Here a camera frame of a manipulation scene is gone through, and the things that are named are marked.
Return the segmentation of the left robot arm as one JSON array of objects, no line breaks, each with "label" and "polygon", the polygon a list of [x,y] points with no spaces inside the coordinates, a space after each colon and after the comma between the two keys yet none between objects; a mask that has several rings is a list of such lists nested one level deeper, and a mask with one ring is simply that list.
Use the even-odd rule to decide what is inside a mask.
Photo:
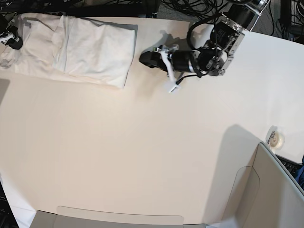
[{"label": "left robot arm", "polygon": [[[202,3],[207,15],[198,14],[200,20],[189,27],[186,36],[189,50],[180,50],[178,45],[160,45],[140,55],[140,63],[166,72],[174,86],[189,77],[224,75],[245,36],[244,31],[252,30],[269,1],[225,0],[219,4],[217,0],[204,0]],[[205,44],[197,47],[192,39],[193,31],[204,24],[213,28]]]}]

